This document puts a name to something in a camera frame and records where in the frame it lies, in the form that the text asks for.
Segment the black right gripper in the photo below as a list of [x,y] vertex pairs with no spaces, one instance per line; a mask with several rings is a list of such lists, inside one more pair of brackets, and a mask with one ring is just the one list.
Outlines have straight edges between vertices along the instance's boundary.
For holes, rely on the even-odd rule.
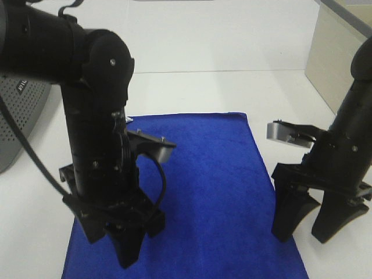
[[332,164],[316,170],[304,164],[276,165],[274,179],[276,208],[271,232],[280,241],[288,241],[299,223],[320,203],[309,189],[324,191],[312,235],[322,244],[354,219],[366,214],[371,200],[371,186],[363,179],[371,163]]

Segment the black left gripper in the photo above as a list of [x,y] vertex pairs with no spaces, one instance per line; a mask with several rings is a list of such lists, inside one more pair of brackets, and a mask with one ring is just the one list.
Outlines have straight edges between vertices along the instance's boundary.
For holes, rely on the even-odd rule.
[[92,205],[77,195],[72,164],[60,168],[59,175],[71,190],[63,203],[80,222],[88,242],[93,244],[107,234],[122,268],[128,268],[138,260],[145,233],[154,237],[165,228],[165,213],[156,208],[140,188],[113,205]]

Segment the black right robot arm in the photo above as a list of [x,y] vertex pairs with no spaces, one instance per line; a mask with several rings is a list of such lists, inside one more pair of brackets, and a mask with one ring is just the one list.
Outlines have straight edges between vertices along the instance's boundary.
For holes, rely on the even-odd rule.
[[342,227],[366,214],[371,187],[363,181],[371,166],[371,40],[354,55],[353,83],[328,130],[273,121],[270,140],[309,148],[299,164],[276,165],[273,235],[287,241],[313,209],[312,235],[325,243]]

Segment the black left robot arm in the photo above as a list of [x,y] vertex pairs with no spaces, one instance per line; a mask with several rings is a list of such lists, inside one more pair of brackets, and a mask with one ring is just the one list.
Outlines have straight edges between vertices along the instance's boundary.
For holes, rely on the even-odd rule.
[[62,10],[52,15],[33,1],[1,2],[1,74],[58,84],[73,162],[54,179],[18,128],[5,104],[1,113],[90,243],[109,236],[123,268],[138,260],[144,236],[165,227],[159,209],[139,186],[137,157],[156,167],[175,144],[130,131],[125,105],[134,59],[124,41],[104,29],[84,29]]

